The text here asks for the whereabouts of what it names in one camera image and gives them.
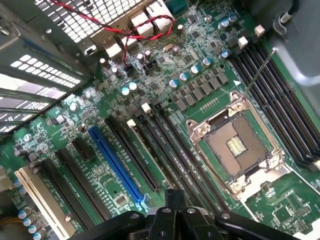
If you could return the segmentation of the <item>green Dell motherboard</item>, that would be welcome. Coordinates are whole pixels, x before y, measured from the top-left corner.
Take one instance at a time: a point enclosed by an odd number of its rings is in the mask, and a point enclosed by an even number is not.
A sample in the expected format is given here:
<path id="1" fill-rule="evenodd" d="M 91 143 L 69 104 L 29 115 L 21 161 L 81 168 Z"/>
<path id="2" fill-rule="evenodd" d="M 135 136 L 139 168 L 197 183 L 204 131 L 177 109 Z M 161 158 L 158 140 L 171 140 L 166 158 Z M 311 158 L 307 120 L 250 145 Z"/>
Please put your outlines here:
<path id="1" fill-rule="evenodd" d="M 0 47 L 0 240 L 59 240 L 15 175 L 28 167 L 38 175 L 66 215 L 65 221 L 85 232 L 41 169 L 50 160 L 95 222 L 100 219 L 65 165 L 55 155 L 63 148 L 83 171 L 112 218 L 128 211 L 147 216 L 165 206 L 166 190 L 176 189 L 157 165 L 155 153 L 138 129 L 134 111 L 160 104 L 196 157 L 228 210 L 300 240 L 320 240 L 320 156 L 295 158 L 286 149 L 249 91 L 248 99 L 285 153 L 291 173 L 266 182 L 246 202 L 223 188 L 230 181 L 208 144 L 194 146 L 186 122 L 213 116 L 230 103 L 230 93 L 246 91 L 273 47 L 254 33 L 260 23 L 231 0 L 35 0 L 34 4 L 84 56 L 98 54 L 93 79 L 59 69 L 38 53 L 18 53 L 5 71 Z M 281 11 L 271 27 L 281 37 L 298 4 Z M 105 123 L 113 117 L 160 184 L 152 191 Z M 89 135 L 97 126 L 145 200 L 136 204 Z M 72 145 L 81 137 L 94 158 L 84 161 Z M 192 205 L 184 191 L 187 203 Z"/>

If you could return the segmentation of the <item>blue expansion slot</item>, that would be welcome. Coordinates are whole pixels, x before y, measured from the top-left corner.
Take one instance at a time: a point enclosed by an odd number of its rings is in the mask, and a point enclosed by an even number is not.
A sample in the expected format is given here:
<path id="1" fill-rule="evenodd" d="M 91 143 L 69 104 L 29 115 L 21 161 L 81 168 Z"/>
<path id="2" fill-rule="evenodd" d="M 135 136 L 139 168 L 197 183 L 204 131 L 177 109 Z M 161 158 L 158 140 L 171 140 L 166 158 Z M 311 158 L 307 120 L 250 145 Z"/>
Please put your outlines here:
<path id="1" fill-rule="evenodd" d="M 143 203 L 145 201 L 145 196 L 140 192 L 134 181 L 124 169 L 118 157 L 114 154 L 109 143 L 106 141 L 105 136 L 102 134 L 101 130 L 96 125 L 94 125 L 88 130 L 88 133 L 105 158 L 106 162 L 109 164 L 110 168 L 114 171 L 116 176 L 122 182 L 124 188 L 131 195 L 134 202 L 136 204 Z"/>

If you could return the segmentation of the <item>grey metal PC case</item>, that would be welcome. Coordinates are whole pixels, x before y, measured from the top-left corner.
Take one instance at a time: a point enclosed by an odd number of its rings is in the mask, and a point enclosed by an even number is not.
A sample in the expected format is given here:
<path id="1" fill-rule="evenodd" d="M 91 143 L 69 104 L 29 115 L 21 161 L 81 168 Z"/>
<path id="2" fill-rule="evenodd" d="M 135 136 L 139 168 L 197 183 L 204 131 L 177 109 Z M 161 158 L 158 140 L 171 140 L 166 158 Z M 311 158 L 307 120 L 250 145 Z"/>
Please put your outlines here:
<path id="1" fill-rule="evenodd" d="M 13 47 L 0 37 L 4 70 L 14 73 L 9 69 L 9 61 L 19 53 L 31 51 L 57 64 L 59 70 L 86 74 L 81 77 L 84 86 L 93 79 L 99 55 L 85 56 L 84 48 L 72 42 L 34 1 L 0 0 L 0 18 L 6 20 L 6 27 L 17 28 L 27 40 L 23 42 L 18 38 L 20 46 Z M 320 86 L 320 0 L 231 0 L 231 4 L 241 12 L 248 11 L 257 22 L 268 26 L 276 14 L 298 4 L 286 37 L 280 38 L 273 33 L 270 41 L 279 48 L 278 56 L 288 65 L 287 69 L 300 86 L 306 89 Z"/>

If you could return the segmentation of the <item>long black expansion slot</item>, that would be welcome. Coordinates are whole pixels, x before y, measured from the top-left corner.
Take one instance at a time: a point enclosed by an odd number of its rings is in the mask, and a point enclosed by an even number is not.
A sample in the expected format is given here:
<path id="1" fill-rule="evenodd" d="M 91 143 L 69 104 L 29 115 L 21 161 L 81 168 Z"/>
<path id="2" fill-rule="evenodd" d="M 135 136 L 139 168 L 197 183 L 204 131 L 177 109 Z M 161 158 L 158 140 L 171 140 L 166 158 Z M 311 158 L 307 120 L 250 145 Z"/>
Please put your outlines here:
<path id="1" fill-rule="evenodd" d="M 106 221 L 112 218 L 112 214 L 106 207 L 105 203 L 96 193 L 95 189 L 86 178 L 83 171 L 80 169 L 74 158 L 70 155 L 66 148 L 62 148 L 55 152 L 56 157 L 60 162 L 68 169 L 78 186 L 86 196 L 93 209 L 102 221 Z"/>
<path id="2" fill-rule="evenodd" d="M 80 226 L 85 231 L 94 227 L 96 225 L 95 222 L 87 213 L 84 206 L 55 165 L 49 159 L 46 159 L 41 162 L 40 167 L 50 179 L 52 185 L 55 187 L 56 191 L 59 193 Z"/>
<path id="3" fill-rule="evenodd" d="M 116 137 L 117 141 L 121 144 L 122 148 L 133 162 L 134 166 L 137 168 L 138 172 L 143 177 L 150 189 L 153 192 L 159 192 L 161 190 L 161 185 L 149 170 L 142 156 L 136 150 L 134 144 L 127 136 L 126 131 L 123 130 L 121 125 L 118 124 L 112 116 L 107 117 L 104 122 Z"/>

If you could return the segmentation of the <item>white expansion slot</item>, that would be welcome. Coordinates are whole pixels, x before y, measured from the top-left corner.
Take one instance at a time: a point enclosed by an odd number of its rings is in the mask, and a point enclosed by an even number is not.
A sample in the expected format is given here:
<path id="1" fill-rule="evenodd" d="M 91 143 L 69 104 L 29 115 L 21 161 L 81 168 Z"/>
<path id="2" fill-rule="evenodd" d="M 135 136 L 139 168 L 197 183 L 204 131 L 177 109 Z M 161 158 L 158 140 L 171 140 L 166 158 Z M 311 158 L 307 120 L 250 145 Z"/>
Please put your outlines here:
<path id="1" fill-rule="evenodd" d="M 67 240 L 73 236 L 76 229 L 70 222 L 66 222 L 66 215 L 52 196 L 42 179 L 33 174 L 29 167 L 25 166 L 14 172 L 22 183 L 44 219 L 48 222 L 59 240 Z"/>

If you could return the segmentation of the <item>thin metal locking lever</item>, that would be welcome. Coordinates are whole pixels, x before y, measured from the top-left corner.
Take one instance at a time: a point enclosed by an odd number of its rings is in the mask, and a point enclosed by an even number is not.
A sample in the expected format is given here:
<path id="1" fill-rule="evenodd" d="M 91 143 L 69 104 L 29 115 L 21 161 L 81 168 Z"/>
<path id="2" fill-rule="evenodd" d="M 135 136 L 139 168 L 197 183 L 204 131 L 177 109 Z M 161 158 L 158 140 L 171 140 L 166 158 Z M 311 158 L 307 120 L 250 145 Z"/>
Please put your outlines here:
<path id="1" fill-rule="evenodd" d="M 254 75 L 254 77 L 252 78 L 252 81 L 249 83 L 249 85 L 247 86 L 245 92 L 242 95 L 242 98 L 245 99 L 246 96 L 248 95 L 248 93 L 250 92 L 250 89 L 252 88 L 252 86 L 255 84 L 255 81 L 258 79 L 259 75 L 262 73 L 263 69 L 267 66 L 267 64 L 269 63 L 269 61 L 272 59 L 273 55 L 275 54 L 275 52 L 278 51 L 277 47 L 273 47 L 272 50 L 268 53 L 266 59 L 263 61 L 263 63 L 261 64 L 261 66 L 259 67 L 259 69 L 257 70 L 256 74 Z"/>

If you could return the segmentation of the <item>short black expansion slot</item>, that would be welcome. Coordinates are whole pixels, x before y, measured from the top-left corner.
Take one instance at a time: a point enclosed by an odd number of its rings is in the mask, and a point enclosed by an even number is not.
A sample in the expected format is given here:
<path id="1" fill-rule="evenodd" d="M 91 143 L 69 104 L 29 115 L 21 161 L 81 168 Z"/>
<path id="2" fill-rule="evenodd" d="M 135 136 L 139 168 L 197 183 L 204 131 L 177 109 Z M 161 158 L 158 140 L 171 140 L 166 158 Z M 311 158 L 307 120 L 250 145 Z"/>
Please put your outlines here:
<path id="1" fill-rule="evenodd" d="M 71 143 L 84 161 L 91 161 L 95 157 L 91 147 L 81 137 L 75 138 Z"/>

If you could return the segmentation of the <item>metal CPU socket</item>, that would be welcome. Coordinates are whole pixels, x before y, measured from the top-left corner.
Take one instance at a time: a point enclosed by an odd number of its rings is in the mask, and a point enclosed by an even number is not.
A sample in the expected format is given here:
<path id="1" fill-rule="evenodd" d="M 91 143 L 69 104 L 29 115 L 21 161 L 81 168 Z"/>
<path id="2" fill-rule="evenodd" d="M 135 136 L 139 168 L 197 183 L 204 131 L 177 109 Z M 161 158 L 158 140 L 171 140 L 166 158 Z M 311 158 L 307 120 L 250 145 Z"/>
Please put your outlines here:
<path id="1" fill-rule="evenodd" d="M 236 200 L 246 202 L 261 190 L 291 173 L 285 152 L 262 120 L 252 103 L 237 91 L 229 94 L 230 103 L 213 116 L 197 122 L 186 121 L 190 142 L 203 151 L 204 140 L 230 180 L 215 179 Z"/>

